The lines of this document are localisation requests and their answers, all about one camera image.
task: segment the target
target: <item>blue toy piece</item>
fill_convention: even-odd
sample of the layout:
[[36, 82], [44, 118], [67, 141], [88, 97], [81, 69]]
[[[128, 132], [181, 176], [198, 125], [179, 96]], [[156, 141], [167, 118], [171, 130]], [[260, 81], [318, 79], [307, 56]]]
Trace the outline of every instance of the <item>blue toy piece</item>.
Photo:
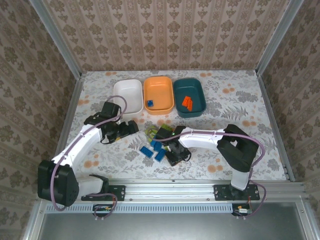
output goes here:
[[162, 143], [159, 141], [156, 141], [153, 146], [153, 150], [155, 150], [156, 152], [160, 152], [161, 148], [162, 148]]
[[153, 107], [154, 106], [154, 101], [152, 101], [152, 100], [149, 100], [146, 103], [147, 103], [148, 107]]
[[140, 152], [142, 152], [144, 155], [146, 155], [148, 158], [151, 158], [152, 155], [154, 154], [151, 150], [149, 150], [148, 148], [146, 148], [145, 146], [143, 146], [140, 149]]
[[166, 154], [166, 150], [164, 149], [161, 149], [158, 154], [155, 156], [155, 160], [157, 160], [159, 163], [162, 161], [162, 159], [164, 159], [165, 157], [165, 154]]
[[151, 145], [151, 147], [155, 147], [155, 144], [156, 144], [156, 141], [155, 140], [152, 140], [151, 142], [150, 142], [150, 145]]

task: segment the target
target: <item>table surface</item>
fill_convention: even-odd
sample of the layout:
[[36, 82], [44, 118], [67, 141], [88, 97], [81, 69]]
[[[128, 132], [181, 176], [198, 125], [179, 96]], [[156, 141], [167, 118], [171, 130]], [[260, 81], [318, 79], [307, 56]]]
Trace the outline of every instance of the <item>table surface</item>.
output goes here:
[[110, 145], [96, 144], [79, 165], [76, 174], [98, 174], [114, 179], [230, 180], [231, 167], [218, 150], [190, 148], [192, 157], [171, 167], [164, 158], [157, 162], [145, 157], [139, 149], [151, 146], [144, 130], [152, 125], [184, 125], [193, 129], [215, 130], [235, 124], [249, 136], [259, 140], [266, 150], [264, 158], [254, 167], [253, 180], [286, 180], [282, 162], [271, 129], [256, 73], [253, 70], [161, 70], [161, 71], [94, 71], [84, 79], [68, 143], [79, 133], [85, 119], [101, 111], [113, 95], [114, 84], [138, 79], [142, 83], [152, 76], [200, 80], [206, 110], [200, 117], [181, 118], [174, 107], [167, 115], [149, 115], [144, 109], [134, 119], [139, 132]]

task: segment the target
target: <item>plastic bowl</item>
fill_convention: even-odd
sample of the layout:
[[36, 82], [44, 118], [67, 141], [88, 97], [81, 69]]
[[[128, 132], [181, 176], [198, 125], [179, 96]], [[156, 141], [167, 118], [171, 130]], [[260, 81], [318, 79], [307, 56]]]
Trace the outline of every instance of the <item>plastic bowl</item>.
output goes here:
[[[207, 104], [201, 82], [195, 78], [183, 78], [173, 83], [175, 107], [182, 118], [195, 118], [201, 116]], [[182, 102], [188, 96], [192, 100], [192, 111], [189, 111]]]
[[166, 76], [153, 76], [144, 81], [144, 107], [150, 115], [169, 114], [175, 105], [172, 81]]
[[[142, 83], [137, 79], [129, 79], [118, 81], [113, 86], [113, 95], [120, 95], [124, 97], [127, 102], [127, 108], [122, 116], [124, 120], [131, 120], [141, 115], [144, 109], [144, 99], [142, 93]], [[124, 101], [115, 97], [113, 99], [115, 104], [118, 104], [122, 110], [125, 109]]]

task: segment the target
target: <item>orange toy piece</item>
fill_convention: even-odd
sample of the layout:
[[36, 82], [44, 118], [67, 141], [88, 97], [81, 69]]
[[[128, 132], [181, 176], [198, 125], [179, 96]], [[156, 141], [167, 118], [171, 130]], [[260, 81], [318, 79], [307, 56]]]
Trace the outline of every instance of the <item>orange toy piece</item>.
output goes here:
[[191, 100], [191, 97], [185, 96], [185, 98], [184, 98], [184, 100], [183, 100], [183, 102], [182, 102], [182, 106], [184, 106], [184, 107], [187, 108], [187, 107], [188, 107], [189, 100]]
[[189, 112], [191, 112], [191, 111], [192, 111], [192, 100], [191, 100], [191, 98], [189, 99], [187, 109], [189, 110]]

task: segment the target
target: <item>cable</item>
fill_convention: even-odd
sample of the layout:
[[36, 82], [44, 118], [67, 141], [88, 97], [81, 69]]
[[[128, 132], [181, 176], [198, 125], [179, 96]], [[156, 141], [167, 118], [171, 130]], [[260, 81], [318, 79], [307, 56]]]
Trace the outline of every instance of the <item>cable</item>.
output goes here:
[[57, 173], [57, 170], [58, 170], [58, 167], [60, 166], [60, 164], [62, 163], [62, 161], [64, 159], [66, 159], [66, 157], [68, 156], [68, 154], [70, 153], [70, 151], [74, 148], [75, 145], [77, 145], [77, 143], [86, 136], [87, 133], [89, 133], [92, 129], [95, 129], [103, 124], [106, 124], [108, 122], [111, 122], [111, 121], [114, 121], [118, 118], [120, 118], [127, 110], [127, 101], [126, 99], [123, 97], [123, 96], [120, 96], [120, 95], [114, 95], [114, 96], [110, 96], [106, 101], [109, 102], [110, 99], [113, 99], [113, 98], [121, 98], [123, 101], [124, 101], [124, 109], [123, 109], [123, 112], [121, 112], [119, 115], [113, 117], [113, 118], [110, 118], [108, 120], [104, 120], [102, 122], [99, 122], [97, 123], [96, 125], [90, 127], [89, 129], [87, 129], [86, 131], [83, 132], [83, 134], [79, 135], [78, 138], [75, 139], [75, 141], [69, 146], [69, 148], [65, 151], [65, 153], [63, 154], [63, 156], [60, 158], [60, 160], [56, 163], [53, 171], [52, 171], [52, 175], [51, 175], [51, 180], [50, 180], [50, 196], [51, 196], [51, 202], [52, 202], [52, 205], [53, 207], [55, 208], [55, 210], [59, 211], [59, 212], [62, 212], [63, 210], [66, 209], [66, 206], [64, 206], [63, 208], [60, 208], [57, 206], [57, 203], [56, 203], [56, 199], [55, 199], [55, 192], [54, 192], [54, 184], [55, 184], [55, 177], [56, 177], [56, 173]]
[[113, 211], [116, 209], [116, 206], [117, 206], [117, 203], [118, 203], [118, 198], [115, 194], [113, 193], [100, 193], [100, 194], [88, 194], [88, 196], [90, 197], [102, 197], [102, 196], [112, 196], [112, 198], [115, 198], [115, 201], [114, 201], [114, 205], [112, 206], [111, 210], [109, 211], [109, 213], [107, 215], [105, 215], [104, 217], [99, 217], [97, 216], [97, 210], [98, 209], [101, 209], [101, 208], [105, 208], [106, 206], [98, 206], [94, 209], [94, 212], [93, 212], [93, 215], [95, 216], [95, 219], [105, 219], [107, 217], [109, 217]]
[[227, 133], [227, 132], [197, 131], [197, 130], [195, 130], [195, 131], [193, 130], [193, 131], [183, 132], [183, 133], [180, 133], [180, 134], [177, 134], [177, 135], [174, 135], [174, 136], [165, 138], [165, 139], [155, 139], [155, 138], [153, 138], [152, 136], [150, 136], [150, 134], [149, 134], [150, 130], [152, 130], [152, 129], [155, 129], [155, 128], [152, 128], [152, 127], [149, 128], [149, 129], [147, 130], [147, 134], [146, 134], [146, 135], [147, 135], [148, 138], [154, 140], [155, 142], [165, 142], [165, 141], [169, 141], [169, 140], [172, 140], [172, 139], [175, 139], [175, 138], [184, 136], [184, 135], [188, 135], [188, 134], [206, 134], [206, 135], [211, 135], [211, 136], [213, 136], [213, 135], [220, 135], [220, 136], [229, 136], [229, 137], [243, 138], [243, 139], [248, 139], [248, 140], [250, 140], [250, 141], [258, 144], [259, 147], [261, 148], [261, 155], [260, 155], [260, 156], [258, 157], [258, 159], [257, 159], [256, 161], [254, 161], [254, 163], [252, 163], [252, 165], [251, 165], [250, 173], [249, 173], [249, 181], [250, 181], [251, 183], [253, 183], [253, 184], [255, 184], [255, 185], [263, 188], [263, 191], [264, 191], [264, 193], [263, 193], [263, 198], [262, 198], [259, 206], [256, 208], [256, 210], [255, 210], [253, 213], [251, 213], [251, 214], [249, 214], [249, 215], [247, 215], [247, 216], [245, 216], [245, 217], [242, 216], [242, 214], [240, 214], [240, 213], [238, 213], [238, 212], [235, 212], [235, 213], [237, 213], [238, 215], [240, 215], [242, 218], [248, 218], [248, 217], [251, 217], [251, 216], [255, 215], [255, 214], [257, 213], [257, 211], [262, 207], [262, 205], [264, 204], [264, 202], [265, 202], [265, 200], [266, 200], [267, 190], [266, 190], [266, 188], [265, 188], [263, 185], [261, 185], [260, 183], [256, 183], [255, 181], [253, 181], [253, 180], [250, 179], [251, 176], [252, 176], [253, 167], [254, 167], [255, 165], [257, 165], [258, 162], [261, 161], [261, 159], [264, 157], [264, 155], [265, 155], [265, 153], [266, 153], [265, 147], [264, 147], [264, 146], [262, 145], [262, 143], [259, 142], [257, 139], [255, 139], [255, 138], [253, 138], [253, 137], [250, 137], [250, 136], [247, 136], [247, 135], [242, 135], [242, 134]]

